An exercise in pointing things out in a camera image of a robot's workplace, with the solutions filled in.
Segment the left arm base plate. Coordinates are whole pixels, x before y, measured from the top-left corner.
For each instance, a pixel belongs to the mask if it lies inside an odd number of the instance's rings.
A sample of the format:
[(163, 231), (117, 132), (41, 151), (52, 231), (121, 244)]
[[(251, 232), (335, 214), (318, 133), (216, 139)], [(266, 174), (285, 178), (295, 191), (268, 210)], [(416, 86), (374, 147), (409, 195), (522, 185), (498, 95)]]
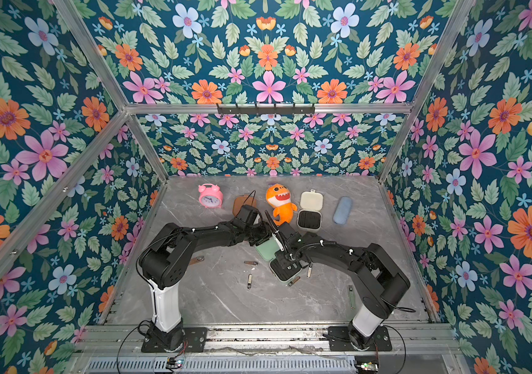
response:
[(207, 342), (208, 329), (205, 327), (175, 327), (171, 332), (163, 332), (152, 327), (145, 334), (141, 346), (143, 353), (200, 353)]

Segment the green clipper case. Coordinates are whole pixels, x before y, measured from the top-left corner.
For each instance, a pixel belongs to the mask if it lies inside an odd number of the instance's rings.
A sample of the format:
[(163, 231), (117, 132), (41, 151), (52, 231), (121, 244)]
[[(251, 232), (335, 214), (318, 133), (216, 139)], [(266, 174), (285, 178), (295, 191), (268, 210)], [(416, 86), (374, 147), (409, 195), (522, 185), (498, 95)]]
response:
[(278, 240), (274, 236), (257, 246), (256, 251), (267, 263), (269, 270), (282, 283), (289, 284), (302, 271), (302, 266), (298, 262), (292, 263), (287, 267), (281, 266), (276, 256), (278, 252), (281, 252), (281, 249)]

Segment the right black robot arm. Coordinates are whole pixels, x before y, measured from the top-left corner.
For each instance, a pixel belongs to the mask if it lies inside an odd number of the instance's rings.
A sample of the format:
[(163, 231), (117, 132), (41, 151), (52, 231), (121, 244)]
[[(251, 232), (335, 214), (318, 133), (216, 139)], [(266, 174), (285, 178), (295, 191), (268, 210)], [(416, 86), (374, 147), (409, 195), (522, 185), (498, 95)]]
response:
[(356, 293), (356, 315), (348, 325), (349, 343), (365, 350), (374, 333), (398, 307), (410, 288), (409, 279), (378, 244), (345, 246), (308, 232), (300, 234), (289, 224), (271, 225), (280, 246), (270, 263), (280, 281), (289, 282), (303, 264), (320, 263), (347, 274)]

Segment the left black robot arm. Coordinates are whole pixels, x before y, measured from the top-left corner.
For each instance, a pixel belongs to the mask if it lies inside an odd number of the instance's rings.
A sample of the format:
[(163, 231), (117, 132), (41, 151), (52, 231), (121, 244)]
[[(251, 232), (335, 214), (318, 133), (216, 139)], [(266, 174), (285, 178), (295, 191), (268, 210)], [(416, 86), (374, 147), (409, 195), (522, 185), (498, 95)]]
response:
[(267, 224), (247, 224), (236, 218), (203, 228), (184, 228), (174, 223), (165, 225), (138, 257), (141, 277), (149, 284), (152, 296), (152, 319), (142, 333), (145, 341), (141, 351), (162, 353), (182, 350), (184, 336), (179, 283), (196, 252), (242, 242), (259, 246), (271, 236)]

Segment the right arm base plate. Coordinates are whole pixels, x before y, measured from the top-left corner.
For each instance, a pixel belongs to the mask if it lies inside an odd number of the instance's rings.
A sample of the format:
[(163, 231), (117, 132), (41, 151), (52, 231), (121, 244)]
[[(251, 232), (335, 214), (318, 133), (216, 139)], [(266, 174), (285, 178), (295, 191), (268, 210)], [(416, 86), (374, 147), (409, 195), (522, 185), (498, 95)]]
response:
[(390, 352), (392, 342), (388, 329), (379, 326), (372, 335), (366, 337), (355, 327), (328, 327), (322, 334), (332, 352)]

